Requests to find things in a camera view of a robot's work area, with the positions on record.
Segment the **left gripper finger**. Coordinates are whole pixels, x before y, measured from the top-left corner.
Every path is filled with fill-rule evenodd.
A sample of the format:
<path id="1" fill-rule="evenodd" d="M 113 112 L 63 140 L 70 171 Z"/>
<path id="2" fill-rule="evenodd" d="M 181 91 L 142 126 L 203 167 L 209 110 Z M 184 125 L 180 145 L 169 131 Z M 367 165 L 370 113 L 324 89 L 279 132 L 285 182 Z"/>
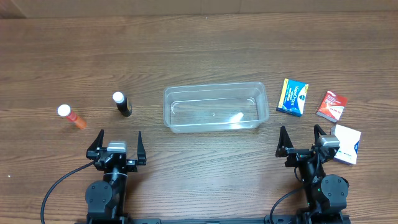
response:
<path id="1" fill-rule="evenodd" d="M 139 131 L 137 140 L 137 164 L 140 166 L 145 166 L 147 162 L 146 151 L 142 142 L 142 134 Z"/>
<path id="2" fill-rule="evenodd" d="M 96 139 L 86 150 L 87 159 L 97 159 L 101 150 L 103 149 L 104 130 L 102 129 L 97 135 Z"/>

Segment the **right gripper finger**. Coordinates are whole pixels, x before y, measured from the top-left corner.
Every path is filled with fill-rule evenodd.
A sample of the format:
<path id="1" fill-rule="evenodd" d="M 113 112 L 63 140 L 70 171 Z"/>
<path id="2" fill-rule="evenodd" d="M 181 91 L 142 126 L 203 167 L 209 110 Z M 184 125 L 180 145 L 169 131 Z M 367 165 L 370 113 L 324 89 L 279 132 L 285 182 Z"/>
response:
<path id="1" fill-rule="evenodd" d="M 325 142 L 326 132 L 318 124 L 314 125 L 313 130 L 315 142 Z"/>
<path id="2" fill-rule="evenodd" d="M 279 142 L 275 152 L 276 157 L 287 157 L 294 150 L 289 134 L 285 126 L 280 127 Z"/>

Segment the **white blue medicine box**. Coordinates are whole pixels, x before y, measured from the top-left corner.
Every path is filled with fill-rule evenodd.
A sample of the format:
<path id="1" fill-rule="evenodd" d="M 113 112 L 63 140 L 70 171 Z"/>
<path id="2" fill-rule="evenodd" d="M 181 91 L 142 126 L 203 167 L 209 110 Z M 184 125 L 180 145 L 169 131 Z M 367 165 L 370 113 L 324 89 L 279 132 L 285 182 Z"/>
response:
<path id="1" fill-rule="evenodd" d="M 331 128 L 331 134 L 335 135 L 340 142 L 340 148 L 335 154 L 334 160 L 348 165 L 356 165 L 361 132 L 336 124 Z"/>

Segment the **red medicine box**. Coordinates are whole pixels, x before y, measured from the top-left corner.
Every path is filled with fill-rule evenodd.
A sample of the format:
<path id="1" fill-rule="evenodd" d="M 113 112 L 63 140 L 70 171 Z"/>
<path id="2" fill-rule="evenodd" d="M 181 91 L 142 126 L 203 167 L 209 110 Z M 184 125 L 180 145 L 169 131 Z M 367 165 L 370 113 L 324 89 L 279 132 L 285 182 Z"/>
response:
<path id="1" fill-rule="evenodd" d="M 318 107 L 317 115 L 336 123 L 340 120 L 348 99 L 328 90 Z"/>

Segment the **blue yellow VapoDrops box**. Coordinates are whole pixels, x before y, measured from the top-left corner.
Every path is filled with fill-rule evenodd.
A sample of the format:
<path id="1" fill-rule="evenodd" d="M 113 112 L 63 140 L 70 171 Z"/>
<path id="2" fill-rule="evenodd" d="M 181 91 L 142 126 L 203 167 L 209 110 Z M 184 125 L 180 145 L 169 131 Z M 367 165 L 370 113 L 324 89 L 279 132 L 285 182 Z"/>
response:
<path id="1" fill-rule="evenodd" d="M 276 110 L 301 117 L 304 113 L 308 87 L 307 83 L 285 78 Z"/>

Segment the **orange bottle white cap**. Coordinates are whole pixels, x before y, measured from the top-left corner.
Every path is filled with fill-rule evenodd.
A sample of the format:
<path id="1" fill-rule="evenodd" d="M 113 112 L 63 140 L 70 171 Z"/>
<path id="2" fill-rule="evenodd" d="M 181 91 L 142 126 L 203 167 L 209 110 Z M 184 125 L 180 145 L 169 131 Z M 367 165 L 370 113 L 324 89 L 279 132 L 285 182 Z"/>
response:
<path id="1" fill-rule="evenodd" d="M 65 117 L 67 120 L 73 122 L 79 129 L 86 128 L 86 121 L 79 117 L 69 105 L 60 105 L 57 109 L 57 113 L 60 116 Z"/>

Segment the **black bottle white cap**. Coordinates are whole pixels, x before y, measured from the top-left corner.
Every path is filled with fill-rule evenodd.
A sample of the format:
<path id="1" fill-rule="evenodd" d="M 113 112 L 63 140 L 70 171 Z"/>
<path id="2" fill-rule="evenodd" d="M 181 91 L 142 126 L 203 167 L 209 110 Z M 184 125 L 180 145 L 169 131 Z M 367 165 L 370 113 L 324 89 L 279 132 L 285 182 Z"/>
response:
<path id="1" fill-rule="evenodd" d="M 113 100 L 123 116 L 129 117 L 132 114 L 132 106 L 123 93 L 120 91 L 113 93 Z"/>

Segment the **clear plastic container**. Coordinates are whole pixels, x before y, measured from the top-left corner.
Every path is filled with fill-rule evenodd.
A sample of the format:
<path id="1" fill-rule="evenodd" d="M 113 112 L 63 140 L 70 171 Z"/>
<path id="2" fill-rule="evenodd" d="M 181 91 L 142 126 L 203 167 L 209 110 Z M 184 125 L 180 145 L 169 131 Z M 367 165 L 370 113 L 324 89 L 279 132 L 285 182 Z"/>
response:
<path id="1" fill-rule="evenodd" d="M 256 129 L 269 119 L 261 82 L 168 87 L 163 102 L 164 124 L 173 133 Z"/>

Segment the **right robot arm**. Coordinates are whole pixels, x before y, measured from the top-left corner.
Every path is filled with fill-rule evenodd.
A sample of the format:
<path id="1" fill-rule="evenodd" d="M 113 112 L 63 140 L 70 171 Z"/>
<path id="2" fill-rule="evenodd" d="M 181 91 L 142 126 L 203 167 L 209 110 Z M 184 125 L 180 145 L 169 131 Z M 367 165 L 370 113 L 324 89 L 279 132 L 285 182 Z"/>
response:
<path id="1" fill-rule="evenodd" d="M 282 126 L 276 157 L 286 158 L 285 166 L 293 167 L 296 179 L 302 186 L 282 196 L 271 208 L 267 219 L 270 223 L 349 223 L 349 216 L 342 210 L 347 206 L 349 182 L 338 175 L 327 175 L 323 164 L 332 160 L 340 148 L 334 135 L 327 135 L 319 125 L 314 125 L 314 139 L 310 149 L 295 149 L 289 134 Z M 303 190 L 307 207 L 294 215 L 275 215 L 276 206 L 287 197 Z"/>

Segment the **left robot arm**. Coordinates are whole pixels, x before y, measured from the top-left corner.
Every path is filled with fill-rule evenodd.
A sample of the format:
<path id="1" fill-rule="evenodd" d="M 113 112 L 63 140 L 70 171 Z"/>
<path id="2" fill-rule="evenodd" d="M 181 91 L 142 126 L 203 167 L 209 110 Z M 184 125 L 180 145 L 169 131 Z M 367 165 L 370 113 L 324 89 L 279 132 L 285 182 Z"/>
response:
<path id="1" fill-rule="evenodd" d="M 124 212 L 127 186 L 127 173 L 136 172 L 138 166 L 146 165 L 147 158 L 142 135 L 138 135 L 137 159 L 127 158 L 127 143 L 111 141 L 103 146 L 104 130 L 86 151 L 86 157 L 93 161 L 103 179 L 91 183 L 86 192 L 88 204 L 86 222 L 95 223 L 132 223 L 132 218 Z"/>

